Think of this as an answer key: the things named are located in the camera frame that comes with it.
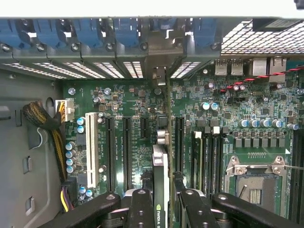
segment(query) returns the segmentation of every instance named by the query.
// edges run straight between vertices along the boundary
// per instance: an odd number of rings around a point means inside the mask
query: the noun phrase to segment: mounting hole
[[[54,107],[54,100],[51,97],[47,98],[46,107]]]

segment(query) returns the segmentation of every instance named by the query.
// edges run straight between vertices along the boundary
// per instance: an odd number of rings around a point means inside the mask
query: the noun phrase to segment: gray metal panel
[[[55,153],[49,143],[28,149],[26,120],[16,127],[15,110],[31,101],[60,99],[60,87],[52,81],[16,75],[9,79],[0,72],[0,105],[7,106],[11,119],[0,121],[0,227],[36,228],[51,220],[60,210],[60,181]],[[30,156],[32,171],[23,174],[22,160]],[[26,215],[26,200],[32,197],[35,210]]]

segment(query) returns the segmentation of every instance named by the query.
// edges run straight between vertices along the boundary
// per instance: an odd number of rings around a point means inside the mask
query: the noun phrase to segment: cable bundle
[[[43,108],[40,101],[31,102],[25,105],[22,109],[25,118],[34,126],[47,130],[52,138],[52,143],[56,152],[56,159],[58,163],[59,175],[61,182],[67,179],[67,172],[65,167],[65,157],[63,150],[63,139],[59,127],[65,119],[64,102],[58,103],[57,112],[52,118]]]
[[[60,199],[65,212],[74,209],[74,206],[71,203],[70,198],[68,197],[67,187],[61,188]]]

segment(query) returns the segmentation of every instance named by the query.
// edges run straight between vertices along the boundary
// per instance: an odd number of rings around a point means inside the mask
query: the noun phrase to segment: white pci slot
[[[97,113],[85,114],[87,186],[96,188],[98,178]]]

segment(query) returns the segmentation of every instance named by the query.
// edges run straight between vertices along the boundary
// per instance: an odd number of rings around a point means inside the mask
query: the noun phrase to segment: motherboard
[[[66,164],[78,203],[141,188],[161,120],[171,127],[170,167],[185,187],[207,197],[228,192],[287,218],[292,175],[282,164],[292,164],[302,77],[288,73],[279,88],[263,80],[236,88],[244,76],[219,76],[211,64],[160,88],[146,80],[65,81],[64,98],[75,107]]]

